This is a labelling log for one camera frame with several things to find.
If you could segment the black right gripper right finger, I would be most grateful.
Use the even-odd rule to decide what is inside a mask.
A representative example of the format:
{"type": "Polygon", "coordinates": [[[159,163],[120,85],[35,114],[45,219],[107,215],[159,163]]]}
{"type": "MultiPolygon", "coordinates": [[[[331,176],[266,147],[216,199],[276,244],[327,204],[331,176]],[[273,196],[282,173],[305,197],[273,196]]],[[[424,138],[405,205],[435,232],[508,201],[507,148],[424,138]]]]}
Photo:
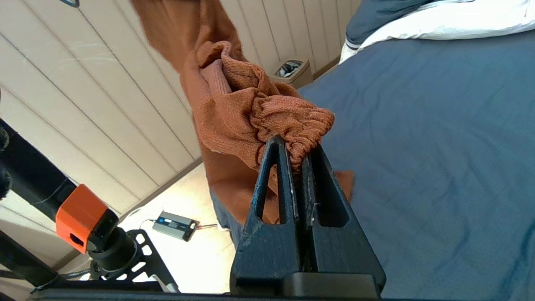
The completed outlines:
{"type": "Polygon", "coordinates": [[[298,296],[379,298],[386,274],[321,145],[303,162],[298,212],[298,296]]]}

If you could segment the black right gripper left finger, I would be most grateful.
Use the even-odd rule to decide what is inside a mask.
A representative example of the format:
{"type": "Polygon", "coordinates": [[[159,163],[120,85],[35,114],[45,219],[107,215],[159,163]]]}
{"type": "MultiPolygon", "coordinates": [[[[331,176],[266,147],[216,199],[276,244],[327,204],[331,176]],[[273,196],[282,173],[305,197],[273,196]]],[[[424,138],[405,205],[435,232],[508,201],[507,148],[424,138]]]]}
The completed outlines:
{"type": "Polygon", "coordinates": [[[271,138],[264,153],[249,214],[230,272],[233,295],[281,295],[286,276],[301,271],[296,188],[283,138],[271,138]],[[279,224],[262,220],[270,170],[276,166],[279,224]]]}

